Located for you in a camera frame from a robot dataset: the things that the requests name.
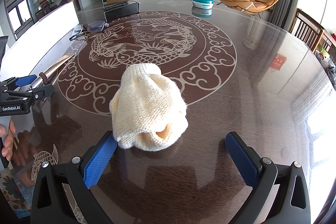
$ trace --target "window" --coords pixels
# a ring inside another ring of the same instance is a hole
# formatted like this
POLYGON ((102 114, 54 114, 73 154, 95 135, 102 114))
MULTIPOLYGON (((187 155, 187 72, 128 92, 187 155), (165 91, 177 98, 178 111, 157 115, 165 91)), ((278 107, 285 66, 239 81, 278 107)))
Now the window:
POLYGON ((19 12, 23 22, 26 22, 28 19, 31 18, 26 0, 21 1, 17 7, 19 8, 19 12))
POLYGON ((16 7, 14 7, 9 13, 8 13, 10 23, 12 24, 13 30, 16 31, 21 27, 21 22, 19 20, 19 17, 17 15, 16 7))
POLYGON ((36 12, 42 9, 39 0, 14 0, 7 6, 8 17, 12 29, 17 37, 20 37, 35 22, 38 21, 36 12))

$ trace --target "orange lounge chair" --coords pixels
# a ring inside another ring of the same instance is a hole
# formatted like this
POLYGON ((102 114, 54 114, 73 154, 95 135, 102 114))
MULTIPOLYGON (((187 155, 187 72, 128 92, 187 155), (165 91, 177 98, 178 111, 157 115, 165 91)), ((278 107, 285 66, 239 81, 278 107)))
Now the orange lounge chair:
POLYGON ((269 9, 278 1, 279 0, 220 0, 220 3, 217 5, 224 4, 229 8, 260 17, 259 13, 269 9))

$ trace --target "cream knitted fabric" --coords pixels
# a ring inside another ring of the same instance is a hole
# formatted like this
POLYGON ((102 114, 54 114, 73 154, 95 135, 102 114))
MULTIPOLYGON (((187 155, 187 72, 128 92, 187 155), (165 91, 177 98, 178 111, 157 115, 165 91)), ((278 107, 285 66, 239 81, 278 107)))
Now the cream knitted fabric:
POLYGON ((179 88, 152 63, 134 64, 125 70, 110 111, 113 136, 124 149, 165 149, 188 127, 179 88))

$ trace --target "dark brown table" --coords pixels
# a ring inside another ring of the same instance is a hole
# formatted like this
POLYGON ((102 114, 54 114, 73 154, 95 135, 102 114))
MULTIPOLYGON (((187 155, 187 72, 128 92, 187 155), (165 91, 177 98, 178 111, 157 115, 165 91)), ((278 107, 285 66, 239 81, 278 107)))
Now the dark brown table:
MULTIPOLYGON (((114 223, 228 223, 251 192, 224 148, 230 131, 261 157, 302 164, 314 220, 336 174, 329 118, 336 92, 308 47, 225 7, 201 15, 204 10, 190 1, 139 2, 140 15, 69 43, 65 53, 76 57, 55 80, 54 95, 33 107, 32 122, 15 117, 17 127, 30 134, 28 146, 39 152, 24 169, 14 166, 18 173, 32 177, 33 185, 45 159, 65 163, 82 156, 112 129, 108 104, 125 68, 153 62, 182 90, 189 127, 166 150, 117 148, 91 188, 114 223)), ((79 18, 90 23, 104 16, 95 8, 79 18)), ((55 54, 55 61, 61 56, 55 54)), ((67 194, 83 222, 68 188, 67 194)))

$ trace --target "screw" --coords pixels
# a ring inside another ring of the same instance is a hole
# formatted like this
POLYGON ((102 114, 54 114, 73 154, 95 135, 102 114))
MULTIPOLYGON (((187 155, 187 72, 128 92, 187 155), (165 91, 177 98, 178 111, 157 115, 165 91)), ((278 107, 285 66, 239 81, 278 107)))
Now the screw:
POLYGON ((81 161, 81 158, 80 158, 80 157, 73 157, 72 160, 71 160, 71 162, 72 162, 73 164, 77 164, 77 163, 79 163, 80 161, 81 161))
POLYGON ((262 161, 265 163, 265 164, 270 164, 272 161, 271 161, 271 159, 270 158, 267 158, 267 157, 264 157, 263 159, 262 159, 262 161))
POLYGON ((295 161, 294 162, 294 166, 300 168, 301 167, 301 163, 299 163, 298 161, 295 161))
POLYGON ((49 165, 49 162, 44 161, 41 165, 42 165, 42 168, 46 168, 49 165))

